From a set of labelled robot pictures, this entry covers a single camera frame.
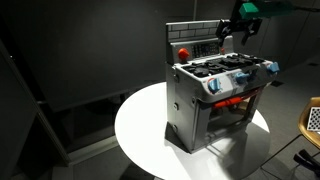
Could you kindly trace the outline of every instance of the gray plastic panel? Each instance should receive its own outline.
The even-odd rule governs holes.
[[[165,80],[168,22],[193,0],[2,1],[1,14],[54,111]]]

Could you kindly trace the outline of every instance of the blue knob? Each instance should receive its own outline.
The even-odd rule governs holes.
[[[271,73],[277,73],[280,71],[279,65],[277,62],[274,62],[270,65],[267,66],[267,69],[271,72]]]
[[[216,79],[212,79],[211,81],[209,81],[208,88],[209,88],[210,92],[212,92],[213,94],[218,92],[221,89],[219,79],[216,78]]]
[[[235,78],[238,84],[244,84],[245,82],[247,82],[247,78],[249,76],[250,76],[249,74],[239,72],[235,75]]]

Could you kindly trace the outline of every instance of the gray wall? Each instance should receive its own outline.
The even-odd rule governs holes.
[[[6,1],[0,4],[54,110],[164,81],[165,23],[193,0]]]
[[[319,7],[320,0],[296,0]],[[198,0],[196,20],[229,18],[235,0]],[[165,23],[191,21],[194,0],[22,1],[0,3],[1,14],[53,110],[164,81]],[[319,36],[319,14],[265,19],[237,52],[278,61],[307,59]]]
[[[293,0],[298,6],[320,8],[320,0]],[[228,18],[234,0],[198,1],[197,20]],[[258,35],[241,45],[243,33],[234,34],[236,52],[278,61],[282,70],[308,60],[320,36],[320,13],[295,11],[286,16],[264,19]]]
[[[11,177],[37,112],[7,60],[0,41],[0,179]]]

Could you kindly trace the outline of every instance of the stovetop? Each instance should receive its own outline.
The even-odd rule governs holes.
[[[206,77],[238,68],[252,66],[264,61],[265,60],[254,56],[236,54],[227,56],[226,58],[207,60],[202,63],[193,62],[191,65],[183,66],[182,68],[197,77]]]

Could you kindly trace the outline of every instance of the oven window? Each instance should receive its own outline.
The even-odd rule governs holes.
[[[221,133],[225,131],[229,126],[245,120],[247,110],[249,110],[250,99],[221,108],[213,108],[210,113],[207,132],[217,135],[220,131]]]

